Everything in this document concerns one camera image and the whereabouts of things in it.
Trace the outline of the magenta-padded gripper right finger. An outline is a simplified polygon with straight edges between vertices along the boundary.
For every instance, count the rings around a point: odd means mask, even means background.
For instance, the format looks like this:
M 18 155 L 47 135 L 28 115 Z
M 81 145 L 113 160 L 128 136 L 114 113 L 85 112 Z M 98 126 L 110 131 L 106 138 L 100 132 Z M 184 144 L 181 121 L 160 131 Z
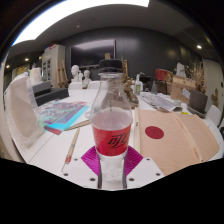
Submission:
M 164 174 L 150 157 L 143 157 L 131 146 L 124 159 L 123 186 L 125 189 L 143 187 L 164 177 Z

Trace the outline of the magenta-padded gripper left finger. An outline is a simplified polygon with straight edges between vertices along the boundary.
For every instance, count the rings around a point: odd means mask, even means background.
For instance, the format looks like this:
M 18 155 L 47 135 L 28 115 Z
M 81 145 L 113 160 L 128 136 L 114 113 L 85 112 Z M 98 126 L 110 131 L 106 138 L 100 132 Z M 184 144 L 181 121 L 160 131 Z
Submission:
M 101 165 L 95 147 L 90 148 L 81 157 L 74 157 L 62 168 L 62 176 L 84 188 L 102 187 Z

